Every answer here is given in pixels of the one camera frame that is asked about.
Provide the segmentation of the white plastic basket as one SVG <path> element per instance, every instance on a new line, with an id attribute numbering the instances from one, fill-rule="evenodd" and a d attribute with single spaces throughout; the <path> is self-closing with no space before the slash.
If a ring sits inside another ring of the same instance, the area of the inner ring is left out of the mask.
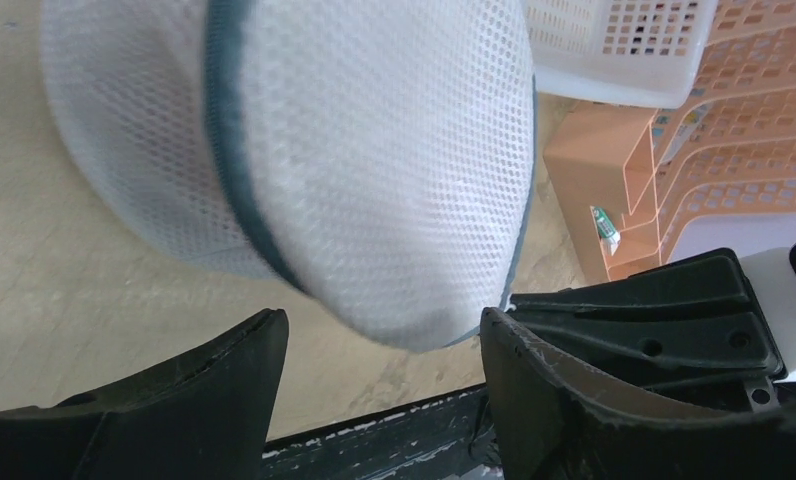
<path id="1" fill-rule="evenodd" d="M 549 0 L 524 6 L 538 91 L 674 109 L 692 89 L 718 4 Z"/>

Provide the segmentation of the green white tube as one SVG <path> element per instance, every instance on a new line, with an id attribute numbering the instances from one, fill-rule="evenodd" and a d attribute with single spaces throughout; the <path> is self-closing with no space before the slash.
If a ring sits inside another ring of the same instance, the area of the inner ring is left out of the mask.
<path id="1" fill-rule="evenodd" d="M 621 244 L 620 232 L 602 208 L 592 207 L 591 212 L 603 252 L 614 256 Z"/>

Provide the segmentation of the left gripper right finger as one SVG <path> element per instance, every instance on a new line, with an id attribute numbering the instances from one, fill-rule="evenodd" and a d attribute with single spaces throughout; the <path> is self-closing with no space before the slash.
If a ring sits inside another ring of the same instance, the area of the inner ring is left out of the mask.
<path id="1" fill-rule="evenodd" d="M 611 376 L 504 312 L 482 314 L 492 419 L 508 479 L 796 479 L 796 401 L 732 413 Z"/>

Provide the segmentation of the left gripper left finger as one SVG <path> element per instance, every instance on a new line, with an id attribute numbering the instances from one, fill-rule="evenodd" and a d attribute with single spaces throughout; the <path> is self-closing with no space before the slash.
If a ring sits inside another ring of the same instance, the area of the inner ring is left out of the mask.
<path id="1" fill-rule="evenodd" d="M 255 479 L 288 336 L 266 309 L 54 406 L 0 411 L 0 479 Z"/>

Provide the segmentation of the orange plastic organizer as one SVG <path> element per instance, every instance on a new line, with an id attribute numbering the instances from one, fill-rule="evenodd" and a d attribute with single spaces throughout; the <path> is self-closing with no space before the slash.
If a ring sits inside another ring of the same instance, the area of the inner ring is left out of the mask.
<path id="1" fill-rule="evenodd" d="M 678 108 L 580 102 L 544 152 L 582 272 L 619 280 L 712 248 L 702 217 L 752 225 L 764 249 L 796 235 L 796 1 L 722 1 Z M 621 234 L 603 252 L 591 208 Z"/>

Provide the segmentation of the white mesh laundry bag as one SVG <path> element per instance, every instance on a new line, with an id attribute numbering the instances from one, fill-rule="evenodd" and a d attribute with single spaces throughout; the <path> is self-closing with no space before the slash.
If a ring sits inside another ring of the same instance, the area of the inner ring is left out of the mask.
<path id="1" fill-rule="evenodd" d="M 535 170 L 519 1 L 45 1 L 49 106 L 153 247 L 429 351 L 508 304 Z"/>

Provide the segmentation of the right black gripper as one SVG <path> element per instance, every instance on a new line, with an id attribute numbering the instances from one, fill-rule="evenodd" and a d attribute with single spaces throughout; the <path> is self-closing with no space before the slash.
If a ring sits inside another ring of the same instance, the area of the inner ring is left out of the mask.
<path id="1" fill-rule="evenodd" d="M 740 262 L 720 248 L 512 302 L 509 315 L 538 337 L 641 388 L 796 382 L 796 244 Z"/>

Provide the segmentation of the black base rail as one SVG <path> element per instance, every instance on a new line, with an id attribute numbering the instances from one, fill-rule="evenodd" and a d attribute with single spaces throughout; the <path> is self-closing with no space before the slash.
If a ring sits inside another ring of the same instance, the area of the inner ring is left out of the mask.
<path id="1" fill-rule="evenodd" d="M 452 479 L 500 465 L 474 385 L 269 441 L 260 479 Z"/>

